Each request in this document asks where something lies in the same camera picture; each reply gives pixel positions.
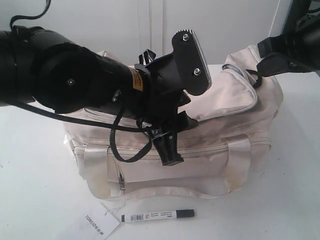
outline black strap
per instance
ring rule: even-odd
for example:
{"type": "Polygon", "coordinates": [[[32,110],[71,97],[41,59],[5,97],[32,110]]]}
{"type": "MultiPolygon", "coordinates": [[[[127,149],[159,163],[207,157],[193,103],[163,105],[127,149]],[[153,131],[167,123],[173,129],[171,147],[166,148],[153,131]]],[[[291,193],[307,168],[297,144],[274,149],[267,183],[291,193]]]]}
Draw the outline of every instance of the black strap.
{"type": "MultiPolygon", "coordinates": [[[[113,122],[113,126],[117,127],[121,118],[123,117],[124,113],[125,113],[126,108],[125,107],[121,107],[118,115],[116,116],[114,122],[113,122]]],[[[117,146],[116,146],[116,129],[112,129],[111,133],[110,133],[110,148],[112,150],[113,155],[115,156],[115,158],[120,161],[120,162],[125,162],[125,163],[134,163],[140,159],[142,159],[145,155],[147,155],[148,152],[150,152],[151,148],[152,148],[152,139],[149,135],[146,134],[146,136],[148,136],[149,138],[149,142],[133,157],[124,160],[118,150],[117,150],[117,146]]]]}
{"type": "Polygon", "coordinates": [[[246,71],[251,74],[251,75],[256,75],[258,78],[257,80],[255,81],[255,84],[252,85],[252,87],[254,89],[258,89],[261,87],[262,85],[262,77],[259,75],[259,73],[257,71],[254,71],[254,70],[250,70],[250,69],[246,69],[246,71]]]}
{"type": "Polygon", "coordinates": [[[11,20],[10,20],[11,31],[13,30],[15,21],[17,21],[17,20],[36,20],[36,19],[39,19],[43,15],[45,15],[47,13],[47,11],[50,8],[50,5],[51,5],[51,0],[45,0],[45,8],[44,8],[43,12],[41,14],[37,15],[37,16],[24,16],[24,15],[13,16],[11,18],[11,20]]]}
{"type": "Polygon", "coordinates": [[[67,123],[73,123],[73,124],[81,124],[81,125],[87,125],[87,126],[94,126],[94,127],[100,127],[100,128],[107,128],[107,129],[112,129],[116,128],[116,130],[120,131],[125,131],[125,132],[131,132],[131,133],[144,133],[153,129],[158,129],[157,126],[147,126],[145,128],[138,127],[126,127],[126,126],[114,126],[113,124],[110,123],[105,123],[105,122],[100,122],[100,121],[90,121],[90,120],[84,120],[80,118],[74,118],[74,117],[69,117],[69,116],[63,116],[56,114],[54,112],[46,111],[41,108],[29,105],[24,102],[20,102],[17,100],[12,100],[12,99],[7,99],[3,101],[5,104],[15,106],[20,109],[27,110],[31,113],[34,114],[39,114],[41,116],[45,116],[51,119],[67,122],[67,123]]]}

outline pen label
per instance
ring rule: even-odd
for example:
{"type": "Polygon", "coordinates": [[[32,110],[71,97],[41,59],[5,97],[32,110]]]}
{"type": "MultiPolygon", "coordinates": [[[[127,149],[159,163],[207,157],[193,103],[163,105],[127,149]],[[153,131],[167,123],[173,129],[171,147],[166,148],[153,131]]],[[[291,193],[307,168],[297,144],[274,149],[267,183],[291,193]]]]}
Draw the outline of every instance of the pen label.
{"type": "Polygon", "coordinates": [[[131,222],[135,221],[143,221],[144,220],[144,215],[143,214],[136,214],[136,215],[131,215],[130,216],[131,222]]]}
{"type": "Polygon", "coordinates": [[[176,211],[147,212],[133,215],[125,215],[125,222],[138,222],[148,220],[172,219],[176,218],[176,211]]]}

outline black equipment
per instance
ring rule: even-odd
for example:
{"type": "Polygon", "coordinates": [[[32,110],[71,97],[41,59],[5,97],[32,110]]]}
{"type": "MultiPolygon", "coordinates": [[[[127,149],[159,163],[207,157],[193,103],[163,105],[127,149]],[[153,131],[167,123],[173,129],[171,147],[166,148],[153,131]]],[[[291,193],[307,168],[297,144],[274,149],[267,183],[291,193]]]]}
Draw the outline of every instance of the black equipment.
{"type": "Polygon", "coordinates": [[[295,30],[266,38],[258,49],[264,58],[257,65],[260,76],[320,70],[320,15],[307,14],[295,30]]]}
{"type": "Polygon", "coordinates": [[[0,104],[57,120],[111,128],[110,148],[119,161],[141,159],[153,143],[164,166],[183,162],[177,152],[177,134],[198,124],[185,112],[178,114],[178,107],[190,102],[184,90],[198,96],[211,86],[195,33],[177,32],[172,38],[173,53],[155,59],[147,50],[133,69],[54,31],[14,25],[16,20],[40,18],[50,4],[47,0],[38,16],[14,16],[11,32],[0,32],[0,104]],[[55,113],[28,104],[34,100],[55,113]],[[59,115],[81,108],[103,109],[117,118],[107,124],[59,115]],[[137,128],[118,126],[122,117],[135,119],[137,128]],[[145,133],[149,143],[124,160],[117,151],[116,130],[145,133]]]}

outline zipper pull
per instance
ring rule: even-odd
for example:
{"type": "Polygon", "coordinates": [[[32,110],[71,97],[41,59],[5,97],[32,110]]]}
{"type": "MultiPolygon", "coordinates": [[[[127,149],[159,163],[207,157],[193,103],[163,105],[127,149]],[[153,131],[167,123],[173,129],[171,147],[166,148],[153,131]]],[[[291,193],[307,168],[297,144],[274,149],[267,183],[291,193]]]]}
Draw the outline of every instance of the zipper pull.
{"type": "Polygon", "coordinates": [[[126,190],[126,182],[121,172],[119,172],[119,184],[120,184],[120,190],[124,192],[126,190]]]}

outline cabinet door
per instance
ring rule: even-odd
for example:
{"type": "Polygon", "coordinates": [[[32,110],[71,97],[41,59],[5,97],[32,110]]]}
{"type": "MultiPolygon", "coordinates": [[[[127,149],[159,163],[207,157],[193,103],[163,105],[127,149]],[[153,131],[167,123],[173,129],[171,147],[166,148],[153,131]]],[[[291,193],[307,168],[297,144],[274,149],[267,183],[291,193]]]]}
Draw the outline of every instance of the cabinet door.
{"type": "Polygon", "coordinates": [[[163,0],[163,52],[172,51],[176,31],[193,29],[207,63],[221,64],[229,53],[269,36],[278,4],[279,0],[163,0]]]}
{"type": "MultiPolygon", "coordinates": [[[[45,2],[1,1],[0,30],[9,30],[10,18],[14,15],[38,15],[45,2]]],[[[132,65],[138,62],[141,52],[138,12],[138,0],[52,0],[42,18],[20,20],[16,24],[53,30],[92,51],[106,50],[132,65]]]]}

